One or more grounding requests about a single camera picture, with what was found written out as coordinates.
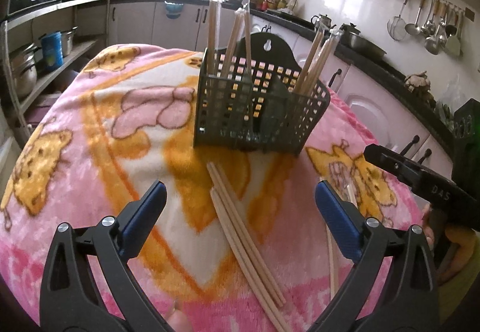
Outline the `left hand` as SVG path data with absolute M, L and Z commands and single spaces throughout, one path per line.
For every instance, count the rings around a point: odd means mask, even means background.
M 171 308 L 164 315 L 166 322 L 176 332 L 193 332 L 193 326 L 188 317 L 182 312 L 181 304 L 174 300 Z

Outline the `right hand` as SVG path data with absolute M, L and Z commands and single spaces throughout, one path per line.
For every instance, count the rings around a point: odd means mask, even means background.
M 431 248 L 439 285 L 456 277 L 472 259 L 478 233 L 451 223 L 448 215 L 433 208 L 423 208 L 422 229 Z

